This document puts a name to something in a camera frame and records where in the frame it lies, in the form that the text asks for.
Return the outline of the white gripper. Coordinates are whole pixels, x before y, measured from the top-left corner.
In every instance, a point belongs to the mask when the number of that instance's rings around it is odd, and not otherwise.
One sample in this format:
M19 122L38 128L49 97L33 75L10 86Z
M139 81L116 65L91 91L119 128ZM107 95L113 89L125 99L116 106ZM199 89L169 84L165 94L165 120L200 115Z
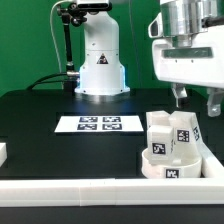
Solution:
M191 48L174 48L169 38L156 39L152 43L152 56L156 77L173 83L171 89L178 108L187 100L184 84L212 87L207 89L208 115L217 117L221 114L224 25L209 27L206 32L195 35Z

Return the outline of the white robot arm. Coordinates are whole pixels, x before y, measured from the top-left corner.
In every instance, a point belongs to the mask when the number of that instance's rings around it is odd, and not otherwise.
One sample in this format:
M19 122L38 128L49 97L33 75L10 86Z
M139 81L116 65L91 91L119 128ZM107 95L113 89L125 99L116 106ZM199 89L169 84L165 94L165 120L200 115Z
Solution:
M177 101L186 85L207 89L207 112L221 114L224 100L224 0L160 0L147 27L153 39L152 62L158 80L172 84ZM86 13L85 61L80 67L83 95L109 96L127 88L119 68L118 26L100 0L78 0Z

